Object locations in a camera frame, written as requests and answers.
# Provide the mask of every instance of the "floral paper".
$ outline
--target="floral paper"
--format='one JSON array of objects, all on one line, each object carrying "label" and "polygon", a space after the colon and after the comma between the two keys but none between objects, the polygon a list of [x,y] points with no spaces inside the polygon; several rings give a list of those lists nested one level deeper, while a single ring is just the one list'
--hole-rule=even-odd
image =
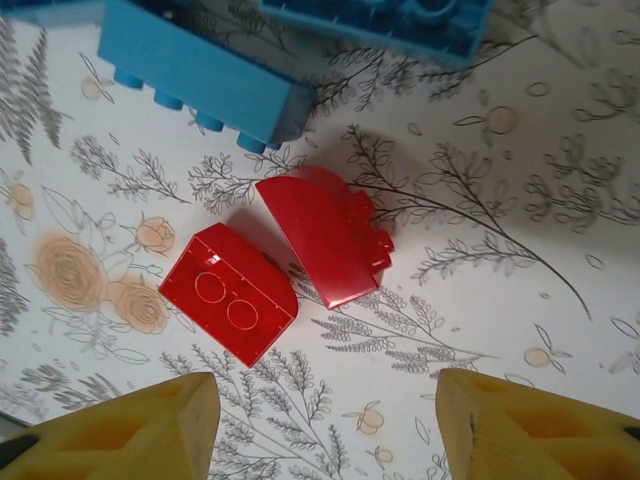
[{"label": "floral paper", "polygon": [[[99,26],[0,20],[3,411],[35,423],[212,371],[210,477],[295,480],[450,478],[447,367],[640,417],[639,2],[499,0],[461,71],[246,0],[200,7],[201,33],[318,88],[300,140],[244,152],[114,84]],[[255,191],[302,164],[367,192],[396,245],[382,288],[331,312]],[[157,291],[218,221],[300,298],[251,370]]]}]

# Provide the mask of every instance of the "sketched plant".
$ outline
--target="sketched plant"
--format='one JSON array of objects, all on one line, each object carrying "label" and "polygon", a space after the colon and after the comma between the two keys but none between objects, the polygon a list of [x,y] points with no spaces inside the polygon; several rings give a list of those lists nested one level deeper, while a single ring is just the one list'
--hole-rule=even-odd
[{"label": "sketched plant", "polygon": [[[451,480],[451,471],[446,452],[431,455],[431,465],[425,471],[425,480]],[[383,473],[382,480],[405,480],[400,473]]]},{"label": "sketched plant", "polygon": [[559,362],[558,359],[573,358],[573,355],[558,350],[553,347],[551,337],[544,329],[544,327],[534,324],[538,335],[542,339],[544,347],[531,347],[524,352],[524,361],[527,362],[533,368],[545,368],[552,365],[553,368],[558,370],[562,374],[566,374],[567,371]]},{"label": "sketched plant", "polygon": [[[391,161],[393,142],[365,133],[358,125],[351,125],[342,139],[353,148],[348,161],[360,170],[351,185],[371,193],[378,220],[395,221],[401,226],[422,224],[427,229],[436,224],[469,222],[484,230],[483,240],[476,244],[450,239],[439,252],[426,247],[427,258],[412,275],[420,284],[435,272],[448,278],[464,264],[476,267],[492,264],[495,272],[502,270],[507,276],[517,269],[540,264],[571,290],[591,319],[589,308],[573,284],[500,224],[500,219],[516,206],[518,199],[509,193],[504,179],[498,180],[493,189],[487,188],[486,178],[493,167],[490,158],[465,154],[449,143],[441,143],[429,160],[431,170],[411,181],[396,174]],[[453,200],[437,200],[433,194],[437,189],[444,189],[444,194]]]},{"label": "sketched plant", "polygon": [[590,156],[587,140],[581,134],[564,137],[560,151],[559,155],[544,156],[557,185],[550,185],[539,175],[529,178],[526,191],[535,200],[525,209],[531,220],[541,222],[552,217],[580,234],[598,219],[619,225],[640,225],[640,185],[630,183],[626,195],[616,185],[622,174],[622,158]]},{"label": "sketched plant", "polygon": [[356,430],[359,430],[365,435],[375,435],[384,425],[384,417],[380,412],[374,410],[374,407],[379,404],[379,401],[369,402],[361,411],[348,412],[342,416],[345,418],[357,418]]},{"label": "sketched plant", "polygon": [[633,373],[640,375],[640,312],[636,312],[635,324],[626,322],[621,318],[611,317],[611,323],[620,333],[635,341],[631,350],[622,353],[609,367],[609,373],[620,373],[628,368]]},{"label": "sketched plant", "polygon": [[104,172],[113,176],[107,193],[137,202],[146,202],[150,193],[156,193],[160,200],[170,198],[180,203],[191,203],[178,197],[178,184],[167,180],[164,168],[158,157],[143,150],[133,156],[140,167],[136,172],[131,165],[120,166],[120,160],[114,153],[108,152],[93,135],[85,135],[73,142],[71,158],[78,164],[82,173],[99,180]]},{"label": "sketched plant", "polygon": [[47,78],[47,32],[40,36],[23,64],[15,31],[0,18],[0,142],[13,139],[31,165],[31,137],[40,122],[51,144],[60,148],[62,113],[53,108]]},{"label": "sketched plant", "polygon": [[91,60],[89,60],[89,57],[84,53],[80,53],[79,55],[91,74],[82,81],[81,89],[84,98],[91,102],[96,102],[101,98],[105,98],[110,103],[116,103],[111,94],[107,92],[107,88],[115,85],[115,82],[110,78],[100,77],[96,67],[94,67]]},{"label": "sketched plant", "polygon": [[0,333],[5,337],[15,330],[19,316],[28,310],[29,300],[18,292],[18,283],[7,244],[0,238]]},{"label": "sketched plant", "polygon": [[53,400],[69,411],[90,407],[122,395],[120,390],[99,373],[77,380],[80,386],[74,388],[60,369],[49,364],[41,364],[36,369],[23,369],[20,380],[33,385],[37,392],[51,394]]},{"label": "sketched plant", "polygon": [[189,171],[189,183],[194,198],[203,202],[211,213],[218,215],[236,203],[246,205],[253,202],[256,183],[299,167],[306,159],[306,155],[292,155],[289,146],[282,151],[268,150],[260,155],[246,153],[243,161],[252,161],[253,171],[259,175],[239,178],[233,175],[231,155],[220,153],[219,156],[205,156],[199,166]]},{"label": "sketched plant", "polygon": [[[311,280],[297,265],[290,265],[298,298],[323,305],[313,289]],[[354,312],[354,307],[362,312]],[[372,311],[375,320],[371,320]],[[325,319],[311,321],[324,328],[325,340],[340,342],[328,345],[329,350],[343,353],[384,352],[393,359],[391,368],[407,373],[428,374],[438,378],[442,368],[475,370],[474,362],[483,358],[497,358],[484,353],[454,347],[438,339],[438,329],[446,321],[424,299],[411,295],[409,302],[386,287],[354,300],[348,306],[334,309]]]},{"label": "sketched plant", "polygon": [[[480,90],[477,95],[480,105],[487,107],[491,96],[486,90]],[[483,115],[469,115],[456,120],[453,125],[456,127],[467,127],[470,125],[481,125],[480,136],[487,147],[493,147],[494,135],[506,135],[513,132],[518,124],[518,116],[511,107],[499,105],[488,110]]]},{"label": "sketched plant", "polygon": [[230,0],[224,4],[197,0],[188,19],[201,35],[236,46],[235,40],[255,39],[291,57],[297,58],[285,41],[287,27],[260,12],[255,2]]},{"label": "sketched plant", "polygon": [[59,230],[41,238],[26,265],[34,285],[51,300],[42,308],[50,318],[49,333],[64,325],[64,336],[83,345],[97,360],[114,357],[132,365],[143,365],[143,353],[118,346],[120,336],[136,331],[159,334],[172,318],[191,331],[170,309],[156,286],[143,275],[132,272],[135,255],[130,249],[112,247],[109,230],[116,225],[113,213],[94,220],[77,201],[43,187],[48,212]]},{"label": "sketched plant", "polygon": [[500,20],[518,27],[525,32],[528,39],[547,46],[560,57],[579,69],[586,68],[584,60],[571,53],[562,45],[551,22],[551,5],[557,0],[498,0],[492,13]]},{"label": "sketched plant", "polygon": [[295,480],[344,478],[347,450],[326,421],[333,391],[324,380],[314,382],[302,352],[288,359],[274,348],[253,369],[240,371],[227,351],[207,354],[192,345],[192,355],[163,352],[160,361],[176,376],[203,368],[216,375],[224,435],[218,436],[210,479],[273,479],[283,468]]},{"label": "sketched plant", "polygon": [[393,452],[378,445],[373,451],[367,450],[367,454],[371,455],[376,464],[382,471],[386,470],[385,464],[393,462]]},{"label": "sketched plant", "polygon": [[602,83],[589,86],[589,96],[596,106],[574,109],[572,115],[576,120],[586,123],[624,115],[640,123],[640,83],[637,76],[623,73],[619,68],[610,68],[605,72]]},{"label": "sketched plant", "polygon": [[0,195],[13,210],[13,218],[22,235],[26,235],[25,222],[30,222],[35,216],[33,208],[33,194],[21,180],[24,172],[18,170],[12,179],[0,168]]},{"label": "sketched plant", "polygon": [[3,412],[15,415],[20,410],[25,410],[39,422],[44,422],[48,413],[44,405],[45,400],[39,392],[34,392],[18,382],[12,385],[0,383],[0,409]]},{"label": "sketched plant", "polygon": [[[572,65],[583,69],[584,61],[563,47],[550,25],[549,6],[554,0],[502,0],[493,8],[496,22],[481,41],[473,64],[462,70],[419,61],[344,40],[327,45],[323,56],[335,69],[310,75],[306,81],[318,89],[316,112],[330,115],[340,105],[355,99],[355,110],[373,110],[385,95],[402,97],[417,86],[429,87],[426,98],[438,101],[461,93],[476,71],[528,41],[539,41]],[[519,30],[513,35],[513,26]]]}]

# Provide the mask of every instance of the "blue duplo brick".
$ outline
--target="blue duplo brick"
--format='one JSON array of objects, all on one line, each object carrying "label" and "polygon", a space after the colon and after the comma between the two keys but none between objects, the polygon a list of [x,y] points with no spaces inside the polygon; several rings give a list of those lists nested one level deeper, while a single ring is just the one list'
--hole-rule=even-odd
[{"label": "blue duplo brick", "polygon": [[237,143],[248,151],[299,138],[315,89],[190,32],[181,25],[187,16],[166,3],[107,0],[98,56],[116,67],[116,82],[155,89],[159,105],[187,105],[212,131],[238,130]]},{"label": "blue duplo brick", "polygon": [[296,27],[465,67],[478,50],[493,1],[262,0],[260,8]]}]

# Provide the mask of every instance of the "leaf drawing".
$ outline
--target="leaf drawing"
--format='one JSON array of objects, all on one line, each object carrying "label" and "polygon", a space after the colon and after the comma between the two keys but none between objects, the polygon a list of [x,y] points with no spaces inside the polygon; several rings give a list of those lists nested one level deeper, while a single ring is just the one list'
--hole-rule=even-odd
[{"label": "leaf drawing", "polygon": [[78,202],[71,202],[64,195],[47,187],[42,187],[42,191],[47,209],[58,225],[69,233],[79,233],[86,223],[86,218]]},{"label": "leaf drawing", "polygon": [[189,183],[196,201],[203,202],[207,210],[218,215],[236,204],[252,203],[257,182],[282,175],[303,165],[306,159],[306,155],[293,155],[290,146],[260,155],[247,153],[242,161],[253,162],[256,176],[239,178],[233,174],[234,163],[230,155],[205,156],[199,166],[189,171]]},{"label": "leaf drawing", "polygon": [[15,31],[0,18],[0,142],[15,140],[31,165],[31,139],[36,123],[44,127],[51,145],[60,148],[63,115],[53,108],[47,77],[48,37],[38,40],[22,64],[18,59]]},{"label": "leaf drawing", "polygon": [[[291,266],[289,274],[295,279],[298,298],[322,305],[322,300],[311,295],[306,287],[310,280]],[[359,309],[371,310],[377,321],[359,316]],[[311,321],[325,330],[321,337],[334,342],[329,350],[343,353],[384,352],[394,359],[391,367],[413,374],[429,374],[437,378],[442,368],[474,369],[473,362],[482,358],[495,358],[485,353],[465,350],[449,345],[438,338],[438,329],[446,321],[424,299],[404,297],[386,287],[354,301],[352,308],[339,307],[334,314]]]},{"label": "leaf drawing", "polygon": [[618,68],[608,69],[602,83],[592,83],[589,96],[596,103],[595,108],[575,108],[573,117],[580,122],[609,120],[621,115],[635,123],[640,123],[638,111],[638,77],[624,73]]},{"label": "leaf drawing", "polygon": [[287,42],[287,27],[262,13],[253,2],[231,0],[224,4],[197,1],[188,18],[191,29],[237,48],[236,40],[251,38],[273,49],[271,54],[284,53],[298,58]]},{"label": "leaf drawing", "polygon": [[[360,169],[350,185],[370,194],[376,207],[374,220],[395,222],[402,227],[423,225],[426,229],[467,222],[485,231],[480,244],[468,245],[461,239],[449,239],[441,252],[426,247],[427,259],[412,276],[420,284],[436,272],[447,279],[464,264],[477,267],[488,263],[494,271],[502,271],[507,277],[519,269],[541,265],[571,291],[591,319],[585,300],[569,279],[501,225],[501,219],[516,206],[517,198],[509,194],[509,185],[503,179],[486,195],[485,179],[492,172],[492,159],[440,143],[432,158],[424,162],[430,165],[429,169],[410,179],[395,171],[391,160],[393,142],[364,132],[356,124],[347,128],[342,140],[352,147],[348,162]],[[448,195],[445,198],[454,200],[437,200],[433,194],[435,186],[445,189]]]},{"label": "leaf drawing", "polygon": [[99,373],[79,379],[79,385],[73,386],[59,368],[49,364],[41,364],[36,369],[23,369],[20,380],[32,386],[36,392],[51,395],[68,411],[80,410],[122,395],[113,383]]},{"label": "leaf drawing", "polygon": [[624,352],[609,367],[609,373],[620,373],[631,367],[638,359],[633,352]]},{"label": "leaf drawing", "polygon": [[522,375],[518,375],[517,373],[505,373],[504,378],[513,383],[519,383],[521,385],[526,385],[527,387],[535,388],[535,385],[531,380],[529,380],[526,377],[523,377]]},{"label": "leaf drawing", "polygon": [[158,198],[172,199],[179,203],[190,203],[178,196],[178,184],[168,180],[164,167],[157,156],[144,150],[139,150],[133,156],[132,165],[122,167],[120,159],[114,153],[108,152],[98,139],[92,135],[85,135],[73,143],[71,159],[80,167],[80,171],[94,180],[99,180],[106,172],[113,178],[109,183],[107,193],[137,202],[146,202],[149,194],[154,193]]},{"label": "leaf drawing", "polygon": [[[478,70],[529,41],[539,41],[575,67],[584,68],[581,60],[560,44],[550,28],[546,2],[535,7],[531,2],[503,3],[507,5],[493,8],[495,25],[485,33],[474,62],[462,70],[393,51],[353,45],[344,39],[333,41],[325,47],[324,57],[334,70],[305,78],[318,90],[316,112],[328,116],[350,103],[355,103],[356,112],[371,111],[387,96],[409,95],[418,87],[428,89],[425,98],[430,101],[449,99],[458,95]],[[533,28],[536,21],[544,26],[540,31]]]},{"label": "leaf drawing", "polygon": [[545,163],[553,169],[558,185],[532,175],[526,186],[535,198],[525,207],[531,220],[542,222],[551,217],[579,234],[597,221],[640,225],[640,186],[628,184],[625,194],[618,185],[624,171],[622,158],[589,155],[581,134],[564,137],[560,150],[560,155],[545,155]]},{"label": "leaf drawing", "polygon": [[48,409],[45,407],[45,400],[42,394],[34,391],[20,383],[12,385],[0,382],[0,408],[2,411],[15,415],[20,410],[24,410],[39,421],[47,419]]},{"label": "leaf drawing", "polygon": [[[210,478],[233,480],[239,469],[252,479],[274,479],[287,469],[291,478],[344,480],[350,467],[337,427],[327,424],[333,393],[316,383],[306,356],[289,357],[272,349],[251,370],[239,369],[227,351],[204,352],[192,345],[194,361],[163,353],[174,375],[211,370],[222,397],[222,433],[218,435]],[[266,423],[256,420],[266,417]]]},{"label": "leaf drawing", "polygon": [[640,340],[639,329],[636,329],[633,325],[625,322],[621,318],[611,317],[611,323],[613,326],[620,330],[621,333],[634,340]]},{"label": "leaf drawing", "polygon": [[20,315],[28,311],[29,300],[18,292],[19,283],[7,243],[0,238],[0,333],[5,337],[15,330]]},{"label": "leaf drawing", "polygon": [[553,350],[553,347],[551,346],[551,337],[549,337],[547,331],[536,323],[534,323],[534,326],[538,331],[538,335],[540,335],[540,338],[542,339],[542,343],[544,343],[549,350]]},{"label": "leaf drawing", "polygon": [[422,420],[420,420],[418,417],[416,417],[415,423],[416,423],[416,432],[418,432],[418,436],[420,437],[420,439],[427,445],[430,445],[431,437],[429,436],[429,431],[427,430],[427,427],[424,426],[424,423],[422,423]]}]

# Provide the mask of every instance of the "printed flower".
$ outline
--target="printed flower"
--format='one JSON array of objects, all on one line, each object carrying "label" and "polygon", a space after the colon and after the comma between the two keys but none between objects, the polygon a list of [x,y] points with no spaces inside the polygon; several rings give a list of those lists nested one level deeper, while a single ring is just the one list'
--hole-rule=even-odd
[{"label": "printed flower", "polygon": [[21,183],[15,183],[9,191],[9,204],[13,211],[20,218],[31,221],[33,220],[33,195],[31,190]]},{"label": "printed flower", "polygon": [[107,276],[98,259],[66,237],[53,237],[36,253],[35,274],[40,288],[59,305],[74,312],[97,310],[106,297]]},{"label": "printed flower", "polygon": [[169,311],[162,297],[142,279],[110,283],[107,291],[118,315],[139,332],[157,334],[167,326]]},{"label": "printed flower", "polygon": [[143,219],[136,230],[137,242],[147,251],[165,253],[173,247],[173,227],[162,217]]},{"label": "printed flower", "polygon": [[545,368],[552,365],[553,368],[558,370],[560,373],[566,373],[558,359],[573,358],[573,356],[567,352],[563,352],[562,350],[555,349],[547,331],[535,323],[534,326],[538,331],[538,335],[540,335],[540,338],[542,339],[542,343],[544,343],[544,347],[531,347],[525,350],[524,361],[533,368]]},{"label": "printed flower", "polygon": [[347,418],[357,418],[357,430],[360,430],[365,435],[375,435],[378,432],[378,429],[384,425],[384,417],[380,415],[378,411],[373,410],[373,407],[379,403],[380,402],[370,402],[364,407],[362,412],[350,412],[345,413],[342,416]]},{"label": "printed flower", "polygon": [[5,197],[5,203],[13,210],[20,232],[26,235],[24,222],[33,220],[35,212],[31,190],[21,183],[23,176],[24,172],[20,170],[13,178],[9,178],[6,172],[0,168],[0,195]]}]

